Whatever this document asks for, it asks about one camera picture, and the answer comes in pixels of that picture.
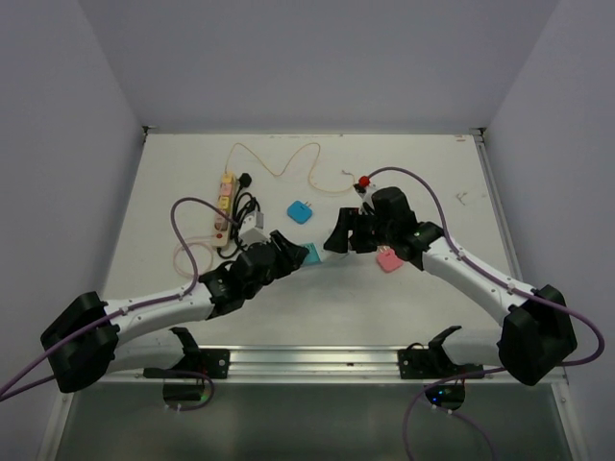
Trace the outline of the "teal power strip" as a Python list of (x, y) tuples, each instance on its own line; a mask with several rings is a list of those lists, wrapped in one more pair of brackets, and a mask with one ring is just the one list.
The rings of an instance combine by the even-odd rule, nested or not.
[(303, 267), (314, 266), (322, 263), (318, 248), (313, 242), (305, 243), (302, 245), (307, 250), (307, 255), (302, 263)]

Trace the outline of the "pink plug adapter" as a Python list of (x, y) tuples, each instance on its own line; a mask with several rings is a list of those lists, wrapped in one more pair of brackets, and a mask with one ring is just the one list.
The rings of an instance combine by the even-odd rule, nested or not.
[(376, 262), (386, 274), (400, 269), (405, 264), (391, 248), (386, 246), (379, 247)]

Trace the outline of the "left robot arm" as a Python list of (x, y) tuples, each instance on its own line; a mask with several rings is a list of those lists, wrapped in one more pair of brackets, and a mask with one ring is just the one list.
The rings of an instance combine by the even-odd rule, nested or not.
[(186, 288), (132, 301), (103, 301), (95, 292), (78, 296), (40, 337), (60, 391), (81, 391), (107, 374), (131, 369), (193, 375), (203, 367), (183, 325), (238, 310), (261, 288), (300, 269), (307, 256), (307, 248), (274, 230)]

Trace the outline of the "blue plug adapter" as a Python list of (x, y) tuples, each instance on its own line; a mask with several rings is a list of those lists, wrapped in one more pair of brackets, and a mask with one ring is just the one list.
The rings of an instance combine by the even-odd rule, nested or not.
[(313, 211), (309, 204), (295, 201), (288, 206), (286, 215), (296, 224), (304, 225), (313, 216)]

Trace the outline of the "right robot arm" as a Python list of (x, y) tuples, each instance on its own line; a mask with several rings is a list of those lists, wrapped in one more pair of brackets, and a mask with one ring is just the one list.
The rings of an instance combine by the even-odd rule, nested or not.
[(479, 305), (498, 331), (446, 328), (420, 349), (406, 348), (406, 361), (436, 376), (501, 367), (519, 382), (534, 385), (577, 348), (570, 316), (552, 303), (562, 294), (540, 290), (474, 262), (450, 242), (442, 227), (422, 222), (396, 186), (358, 186), (359, 207), (343, 207), (324, 243), (325, 251), (366, 254), (385, 246), (400, 260), (448, 282)]

